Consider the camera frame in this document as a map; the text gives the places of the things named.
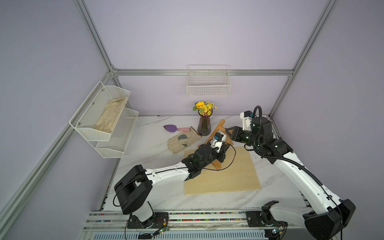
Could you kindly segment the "light plywood board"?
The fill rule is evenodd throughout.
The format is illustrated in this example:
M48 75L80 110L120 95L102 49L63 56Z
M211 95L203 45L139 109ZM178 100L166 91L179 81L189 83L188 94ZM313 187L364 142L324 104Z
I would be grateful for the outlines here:
M185 195L261 190L251 154L241 147L229 148L221 171L202 170L185 181Z

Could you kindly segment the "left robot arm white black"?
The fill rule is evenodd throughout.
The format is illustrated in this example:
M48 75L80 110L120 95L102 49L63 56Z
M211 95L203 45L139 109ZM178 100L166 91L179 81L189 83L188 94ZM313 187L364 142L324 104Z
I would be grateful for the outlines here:
M134 166L115 184L113 205L120 207L124 215L136 217L147 228L156 218L147 201L151 190L164 184L192 180L214 161L222 163L231 146L226 143L226 138L226 135L216 133L207 144L200 145L194 153L172 166L157 170L144 169L142 165Z

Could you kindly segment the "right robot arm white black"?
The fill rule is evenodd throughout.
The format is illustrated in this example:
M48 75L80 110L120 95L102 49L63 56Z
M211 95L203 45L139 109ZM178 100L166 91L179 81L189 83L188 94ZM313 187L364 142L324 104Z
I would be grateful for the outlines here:
M342 234L348 226L356 206L349 199L341 199L329 190L299 160L294 150L273 134L272 122L263 117L261 106L240 114L243 125L225 130L229 138L244 144L280 169L309 202L305 208L290 207L280 201L262 206L261 217L266 225L285 222L306 229L317 240L330 240Z

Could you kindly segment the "dark glass vase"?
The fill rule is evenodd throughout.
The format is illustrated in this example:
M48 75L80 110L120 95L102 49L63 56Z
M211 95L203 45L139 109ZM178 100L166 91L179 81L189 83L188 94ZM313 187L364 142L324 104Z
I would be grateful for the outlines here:
M211 116L207 116L205 114L200 115L199 125L198 125L198 133L201 136L208 136L211 133Z

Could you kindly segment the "yellow flower bouquet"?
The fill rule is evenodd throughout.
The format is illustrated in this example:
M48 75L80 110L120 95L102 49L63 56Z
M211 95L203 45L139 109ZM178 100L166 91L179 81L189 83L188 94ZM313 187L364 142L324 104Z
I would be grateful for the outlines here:
M197 102L193 107L193 111L203 117L211 116L216 109L215 104L211 102Z

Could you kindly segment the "cream work glove on table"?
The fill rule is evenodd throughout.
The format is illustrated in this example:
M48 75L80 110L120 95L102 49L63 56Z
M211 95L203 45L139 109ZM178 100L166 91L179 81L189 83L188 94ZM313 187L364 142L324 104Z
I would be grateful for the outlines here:
M190 131L183 131L178 135L168 139L167 147L170 152L177 154L190 147L201 138L202 136L196 130L190 127Z

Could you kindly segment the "cream glove in shelf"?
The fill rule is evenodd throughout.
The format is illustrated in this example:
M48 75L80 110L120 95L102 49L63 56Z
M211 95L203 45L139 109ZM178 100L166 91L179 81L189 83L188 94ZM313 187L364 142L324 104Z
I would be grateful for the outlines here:
M97 120L94 129L111 134L127 100L128 97L122 97L109 101Z

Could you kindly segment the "white perforated wall shelf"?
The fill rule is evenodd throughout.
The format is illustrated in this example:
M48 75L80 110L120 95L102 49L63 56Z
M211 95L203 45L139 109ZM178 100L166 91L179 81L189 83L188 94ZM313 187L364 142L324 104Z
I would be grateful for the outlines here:
M99 82L70 119L70 126L104 159L120 159L139 112L128 107L130 91Z

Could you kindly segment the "metal base rail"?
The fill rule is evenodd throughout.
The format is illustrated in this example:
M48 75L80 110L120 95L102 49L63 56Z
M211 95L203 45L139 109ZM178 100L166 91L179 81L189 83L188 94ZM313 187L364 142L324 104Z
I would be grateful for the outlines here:
M312 236L286 222L265 225L261 211L197 210L158 211L154 222L144 228L135 216L120 212L90 213L81 240L288 240L299 233Z

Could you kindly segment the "aluminium frame profiles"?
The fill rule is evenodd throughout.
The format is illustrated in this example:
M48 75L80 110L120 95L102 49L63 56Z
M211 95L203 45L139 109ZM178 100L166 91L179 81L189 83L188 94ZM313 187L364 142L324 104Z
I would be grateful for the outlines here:
M273 105L273 108L269 114L270 117L273 117L283 99L287 95L289 89L291 88L294 80L296 79L300 69L302 68L305 60L307 59L310 51L313 49L315 42L317 41L321 31L323 30L326 22L332 15L334 9L336 8L338 1L328 1L325 5L317 23L315 24L314 29L312 30L310 37L308 38L295 66L292 70L283 70L283 69L252 69L252 70L228 70L224 72L219 69L195 69L189 72L184 69L177 70L165 70L165 69L113 69L107 53L102 44L100 35L97 33L95 24L91 18L90 12L87 8L85 1L75 1L75 5L78 8L80 15L86 24L87 30L90 32L95 45L97 46L98 51L102 55L103 61L106 62L107 72L102 78L102 83L108 83L109 80L114 80L118 83L118 76L198 76L211 79L213 76L287 76L287 81L282 88L281 93L279 94L276 102ZM75 129L71 123L68 123L63 131L60 133L58 138L51 145L49 150L42 157L40 162L36 165L31 174L27 177L15 195L11 198L10 202L6 205L4 210L1 212L1 237L3 238L10 228L14 225L17 218L20 216L24 210L27 202L30 200L37 187L46 177L48 172L51 170L52 166L56 163L59 154L64 149L65 144L69 141Z

